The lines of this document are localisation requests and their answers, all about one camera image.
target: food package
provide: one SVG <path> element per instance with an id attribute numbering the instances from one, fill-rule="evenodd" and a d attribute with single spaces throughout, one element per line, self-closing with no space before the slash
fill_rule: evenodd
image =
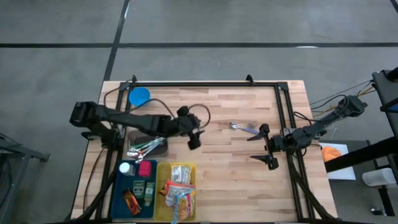
<path id="1" fill-rule="evenodd" d="M 195 213 L 196 190 L 190 189 L 175 196 L 172 224 L 192 217 Z"/>
<path id="2" fill-rule="evenodd" d="M 182 193 L 195 189 L 195 185 L 192 184 L 176 184 L 171 180 L 166 181 L 165 187 L 160 190 L 160 194 L 166 197 L 166 205 L 171 207 L 174 206 L 175 196 L 181 195 Z"/>
<path id="3" fill-rule="evenodd" d="M 171 163 L 172 166 L 172 175 L 171 181 L 177 184 L 190 184 L 191 181 L 191 172 L 193 166 L 188 165 L 178 165 Z"/>

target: concrete floor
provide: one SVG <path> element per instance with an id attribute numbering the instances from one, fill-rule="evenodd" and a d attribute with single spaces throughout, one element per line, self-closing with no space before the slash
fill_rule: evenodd
<path id="1" fill-rule="evenodd" d="M 112 42 L 123 2 L 0 1 L 0 43 Z M 132 0 L 121 42 L 394 42 L 397 20 L 388 0 Z M 0 132 L 51 153 L 47 164 L 31 163 L 13 223 L 68 215 L 86 149 L 81 130 L 68 119 L 74 102 L 98 100 L 109 53 L 0 49 Z M 305 80 L 309 100 L 316 101 L 398 66 L 396 58 L 397 48 L 119 49 L 111 80 L 133 74 L 139 80 L 242 80 L 251 74 L 256 80 Z M 336 123 L 325 139 L 376 142 L 392 135 L 377 95 L 363 100 L 366 112 Z M 383 217 L 377 222 L 388 223 Z"/>

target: wooden tabletop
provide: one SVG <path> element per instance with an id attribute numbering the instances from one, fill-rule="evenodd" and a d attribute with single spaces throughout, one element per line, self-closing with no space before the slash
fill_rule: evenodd
<path id="1" fill-rule="evenodd" d="M 311 118 L 304 82 L 301 80 L 287 82 L 294 111 Z M 103 95 L 117 88 L 119 83 L 104 82 L 100 104 L 103 104 Z M 279 133 L 280 121 L 273 88 L 254 86 L 150 87 L 148 89 L 151 98 L 164 101 L 175 115 L 180 106 L 190 106 L 195 103 L 207 105 L 211 111 L 211 122 L 200 136 L 202 143 L 200 148 L 189 150 L 188 138 L 169 138 L 168 155 L 154 158 L 158 162 L 193 162 L 197 165 L 197 222 L 297 221 L 285 153 L 275 153 L 279 168 L 268 170 L 263 162 L 249 157 L 266 154 L 264 141 L 247 142 L 246 139 L 252 136 L 251 133 L 229 127 L 230 121 L 247 126 L 250 120 L 256 120 L 258 124 L 269 125 L 270 136 Z M 115 107 L 117 94 L 118 92 L 115 91 L 107 96 L 108 107 Z M 289 124 L 284 96 L 282 92 L 281 94 L 286 121 Z M 167 110 L 156 101 L 132 113 L 168 114 Z M 203 108 L 192 108 L 192 113 L 195 113 L 202 121 L 207 119 Z M 296 123 L 298 127 L 308 125 L 307 121 L 300 119 L 297 119 Z M 72 218 L 82 213 L 85 187 L 100 151 L 99 141 L 89 143 L 73 205 Z M 101 156 L 91 180 L 87 205 L 100 189 L 105 154 L 104 152 Z M 308 147 L 304 162 L 311 191 L 327 211 L 336 217 L 335 204 L 318 146 Z M 104 217 L 108 211 L 110 192 L 111 189 L 105 198 Z M 300 194 L 300 198 L 303 210 L 306 211 L 303 194 Z"/>

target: spoon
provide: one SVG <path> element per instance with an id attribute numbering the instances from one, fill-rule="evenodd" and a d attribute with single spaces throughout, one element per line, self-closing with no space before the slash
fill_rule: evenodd
<path id="1" fill-rule="evenodd" d="M 254 129 L 252 129 L 252 128 L 242 128 L 242 127 L 239 127 L 238 124 L 236 124 L 235 122 L 229 122 L 229 125 L 230 125 L 231 128 L 233 128 L 233 129 L 242 129 L 243 131 L 247 131 L 247 132 L 250 132 L 250 133 L 253 133 L 253 134 L 258 134 L 258 133 L 259 133 L 259 131 L 254 130 Z"/>

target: blue lid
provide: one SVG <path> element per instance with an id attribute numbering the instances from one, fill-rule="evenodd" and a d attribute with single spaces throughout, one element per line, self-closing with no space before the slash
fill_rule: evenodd
<path id="1" fill-rule="evenodd" d="M 129 95 L 129 101 L 134 106 L 139 106 L 150 99 L 150 92 L 145 87 L 136 87 L 132 89 Z"/>

